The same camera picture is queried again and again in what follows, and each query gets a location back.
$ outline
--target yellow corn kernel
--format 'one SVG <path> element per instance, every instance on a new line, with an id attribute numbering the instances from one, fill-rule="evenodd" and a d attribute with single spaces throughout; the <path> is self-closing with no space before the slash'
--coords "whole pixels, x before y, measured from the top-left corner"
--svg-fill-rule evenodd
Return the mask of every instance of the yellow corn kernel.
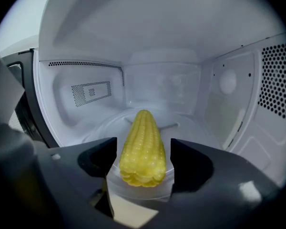
<path id="1" fill-rule="evenodd" d="M 131 186 L 154 187 L 165 178 L 165 150 L 153 115 L 140 110 L 120 157 L 120 174 Z"/>

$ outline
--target corn on the cob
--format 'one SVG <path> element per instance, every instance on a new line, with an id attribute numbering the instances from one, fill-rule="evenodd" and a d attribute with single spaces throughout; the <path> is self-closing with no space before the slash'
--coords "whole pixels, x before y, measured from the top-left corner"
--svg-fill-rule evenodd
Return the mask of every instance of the corn on the cob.
<path id="1" fill-rule="evenodd" d="M 120 174 L 131 186 L 154 187 L 166 172 L 165 150 L 152 114 L 140 110 L 120 157 Z"/>

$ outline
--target corn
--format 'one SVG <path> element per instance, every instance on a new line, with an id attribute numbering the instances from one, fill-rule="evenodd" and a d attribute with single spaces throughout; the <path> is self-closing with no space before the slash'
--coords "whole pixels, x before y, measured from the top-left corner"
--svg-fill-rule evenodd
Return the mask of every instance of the corn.
<path id="1" fill-rule="evenodd" d="M 154 187 L 165 178 L 165 150 L 152 114 L 140 110 L 120 157 L 120 174 L 131 186 Z"/>

